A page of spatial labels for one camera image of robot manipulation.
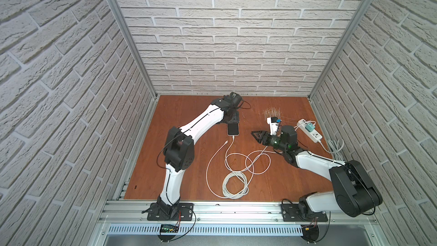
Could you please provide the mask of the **phone with pink case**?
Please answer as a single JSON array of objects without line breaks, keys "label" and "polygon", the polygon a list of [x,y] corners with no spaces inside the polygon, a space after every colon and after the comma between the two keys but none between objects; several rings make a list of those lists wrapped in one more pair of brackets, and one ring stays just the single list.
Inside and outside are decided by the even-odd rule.
[{"label": "phone with pink case", "polygon": [[229,136],[238,136],[240,134],[239,124],[238,123],[227,124],[227,133]]}]

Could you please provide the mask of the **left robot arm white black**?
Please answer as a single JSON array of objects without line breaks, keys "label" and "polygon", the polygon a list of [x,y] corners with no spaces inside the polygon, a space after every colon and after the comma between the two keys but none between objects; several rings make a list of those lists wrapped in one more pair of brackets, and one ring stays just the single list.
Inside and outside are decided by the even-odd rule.
[{"label": "left robot arm white black", "polygon": [[195,158],[195,144],[216,124],[233,124],[239,116],[243,98],[232,92],[211,102],[207,109],[190,123],[172,127],[167,134],[166,144],[161,153],[165,156],[166,170],[163,190],[157,199],[159,210],[169,218],[178,212],[180,188],[184,172]]}]

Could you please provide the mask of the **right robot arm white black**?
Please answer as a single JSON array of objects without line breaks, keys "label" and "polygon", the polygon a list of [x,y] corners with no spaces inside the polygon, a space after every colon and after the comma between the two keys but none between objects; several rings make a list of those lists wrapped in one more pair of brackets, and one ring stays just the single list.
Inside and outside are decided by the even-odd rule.
[{"label": "right robot arm white black", "polygon": [[280,151],[285,161],[299,169],[311,171],[331,181],[333,190],[315,192],[299,199],[299,216],[312,219],[317,213],[343,212],[350,217],[369,215],[383,203],[383,197],[362,164],[337,161],[316,155],[298,145],[297,131],[283,126],[279,136],[268,131],[252,131],[255,140]]}]

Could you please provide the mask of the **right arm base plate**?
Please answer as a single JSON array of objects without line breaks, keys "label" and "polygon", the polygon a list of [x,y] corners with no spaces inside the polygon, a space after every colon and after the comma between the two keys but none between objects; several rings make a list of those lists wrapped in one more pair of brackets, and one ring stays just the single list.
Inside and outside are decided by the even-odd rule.
[{"label": "right arm base plate", "polygon": [[302,203],[281,203],[281,215],[284,222],[328,222],[324,212],[313,212]]}]

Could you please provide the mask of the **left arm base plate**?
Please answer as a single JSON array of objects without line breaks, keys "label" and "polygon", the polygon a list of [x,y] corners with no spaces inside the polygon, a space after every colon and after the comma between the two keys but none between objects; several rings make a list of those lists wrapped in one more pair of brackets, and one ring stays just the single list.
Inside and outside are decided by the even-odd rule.
[{"label": "left arm base plate", "polygon": [[193,218],[193,203],[177,203],[173,206],[152,203],[142,213],[147,214],[148,221],[179,221],[190,222]]}]

